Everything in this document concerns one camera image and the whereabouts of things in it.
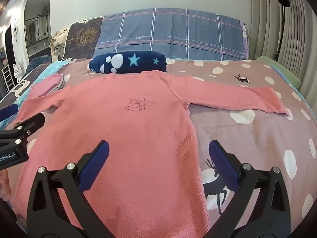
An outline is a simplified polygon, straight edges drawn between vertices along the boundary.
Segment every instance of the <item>floor lamp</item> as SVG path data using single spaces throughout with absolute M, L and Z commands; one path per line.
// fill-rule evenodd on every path
M 282 5 L 283 7 L 283 12 L 282 12 L 282 34 L 280 38 L 280 43 L 278 45 L 278 49 L 276 52 L 276 55 L 274 57 L 274 61 L 277 61 L 279 55 L 280 55 L 280 50 L 282 46 L 282 40 L 283 40 L 283 34 L 284 34 L 284 25 L 285 25 L 285 7 L 289 8 L 291 4 L 289 3 L 289 0 L 278 0 L 278 2 Z

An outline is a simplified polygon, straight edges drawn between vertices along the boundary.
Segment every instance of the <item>deer print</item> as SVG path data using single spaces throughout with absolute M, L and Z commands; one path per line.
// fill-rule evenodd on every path
M 237 75 L 235 76 L 235 78 L 237 78 L 238 81 L 240 81 L 240 82 L 246 82 L 246 83 L 252 84 L 246 77 L 241 77 L 240 74 L 237 74 Z
M 212 181 L 210 183 L 203 184 L 203 189 L 205 192 L 205 198 L 207 199 L 208 195 L 217 195 L 217 206 L 218 206 L 218 212 L 221 215 L 221 209 L 220 209 L 220 193 L 223 193 L 223 200 L 221 202 L 221 205 L 223 205 L 224 201 L 226 200 L 227 191 L 224 190 L 226 184 L 223 180 L 223 178 L 220 176 L 217 168 L 215 167 L 215 163 L 210 163 L 209 159 L 207 159 L 206 162 L 207 166 L 215 170 L 215 177 L 217 179 L 215 181 Z

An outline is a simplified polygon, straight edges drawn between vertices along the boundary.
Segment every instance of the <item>cabinet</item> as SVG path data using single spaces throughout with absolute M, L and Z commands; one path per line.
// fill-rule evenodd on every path
M 27 46 L 48 38 L 47 17 L 38 17 L 24 22 L 26 26 Z

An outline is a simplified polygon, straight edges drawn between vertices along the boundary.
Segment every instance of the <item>navy blue pillow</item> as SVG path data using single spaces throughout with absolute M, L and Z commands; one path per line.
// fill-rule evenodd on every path
M 126 51 L 98 55 L 89 62 L 89 68 L 99 73 L 166 72 L 165 55 L 150 51 Z

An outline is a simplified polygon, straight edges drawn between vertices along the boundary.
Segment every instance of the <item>folded pink cloth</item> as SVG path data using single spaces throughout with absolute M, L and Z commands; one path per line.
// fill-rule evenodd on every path
M 58 89 L 61 89 L 64 84 L 63 74 L 53 74 L 46 77 L 40 83 L 34 84 L 31 86 L 28 99 L 45 96 L 50 94 Z

